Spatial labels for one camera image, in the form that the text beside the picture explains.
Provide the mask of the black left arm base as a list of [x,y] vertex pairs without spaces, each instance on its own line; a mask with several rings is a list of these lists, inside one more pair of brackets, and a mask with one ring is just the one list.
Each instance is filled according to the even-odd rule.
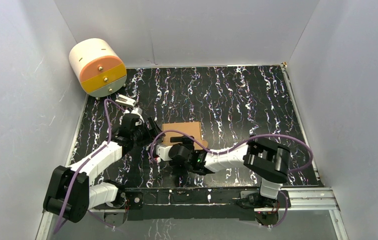
[[89,213],[110,228],[123,225],[131,210],[143,206],[143,193],[110,183],[93,186],[89,192]]

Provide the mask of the brown cardboard box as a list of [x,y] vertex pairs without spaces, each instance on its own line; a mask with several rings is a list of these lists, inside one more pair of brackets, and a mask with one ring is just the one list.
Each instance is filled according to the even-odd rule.
[[[201,123],[199,121],[195,122],[176,122],[176,123],[164,123],[162,125],[162,130],[176,130],[183,132],[187,135],[192,136],[195,140],[201,143],[202,146],[208,147],[208,142],[202,137]],[[182,134],[175,132],[168,132],[165,134],[165,137],[162,139],[162,144],[166,146],[173,145],[173,142],[170,141],[171,137],[182,137]]]

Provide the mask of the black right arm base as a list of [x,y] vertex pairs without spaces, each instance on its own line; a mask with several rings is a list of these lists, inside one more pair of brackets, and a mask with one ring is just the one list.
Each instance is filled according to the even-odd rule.
[[276,199],[261,196],[256,191],[242,191],[236,205],[254,210],[256,222],[267,228],[278,226],[292,206],[286,190],[278,191]]

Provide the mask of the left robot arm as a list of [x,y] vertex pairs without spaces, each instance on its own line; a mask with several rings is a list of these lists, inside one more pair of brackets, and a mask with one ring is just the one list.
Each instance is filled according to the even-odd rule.
[[69,167],[58,166],[51,175],[43,201],[43,209],[73,223],[86,212],[107,204],[114,208],[125,205],[124,186],[112,180],[95,184],[96,178],[110,165],[136,147],[146,147],[160,134],[154,118],[147,120],[136,113],[126,113],[115,134],[100,147]]

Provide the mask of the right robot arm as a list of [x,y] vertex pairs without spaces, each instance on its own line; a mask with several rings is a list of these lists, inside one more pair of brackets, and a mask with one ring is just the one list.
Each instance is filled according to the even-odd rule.
[[247,167],[261,177],[258,200],[265,207],[277,202],[282,185],[288,181],[290,149],[267,138],[249,140],[234,149],[212,151],[195,149],[193,141],[185,137],[182,143],[156,149],[161,160],[202,176]]

